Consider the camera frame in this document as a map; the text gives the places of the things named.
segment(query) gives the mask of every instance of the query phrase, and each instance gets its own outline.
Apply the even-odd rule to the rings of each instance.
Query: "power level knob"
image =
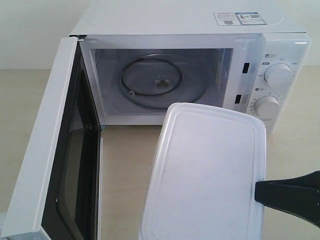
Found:
[[[278,63],[269,67],[264,73],[264,80],[271,86],[288,84],[294,76],[287,64]]]
[[[280,106],[274,96],[264,96],[255,102],[254,108],[257,110],[259,117],[270,119],[278,114]]]

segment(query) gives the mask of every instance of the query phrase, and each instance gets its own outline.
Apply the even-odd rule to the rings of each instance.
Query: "white microwave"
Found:
[[[60,42],[1,239],[100,239],[108,125],[162,125],[195,103],[272,133],[310,44],[273,1],[94,1]]]

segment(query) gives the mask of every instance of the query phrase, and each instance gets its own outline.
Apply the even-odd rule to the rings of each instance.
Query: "plastic container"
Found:
[[[266,131],[257,118],[194,103],[168,109],[139,240],[259,240]]]

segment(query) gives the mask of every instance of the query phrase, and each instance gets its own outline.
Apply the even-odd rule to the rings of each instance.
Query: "microwave control panel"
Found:
[[[311,40],[305,33],[264,33],[264,51],[246,113],[271,134],[302,66]]]

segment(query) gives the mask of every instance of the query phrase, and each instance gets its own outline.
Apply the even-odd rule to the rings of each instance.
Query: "light wooden surface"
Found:
[[[49,71],[0,71],[0,212],[8,209]],[[320,67],[304,67],[273,135],[266,178],[320,170]],[[102,239],[137,240],[158,126],[110,126],[103,133]],[[320,229],[266,209],[264,240],[318,240]]]

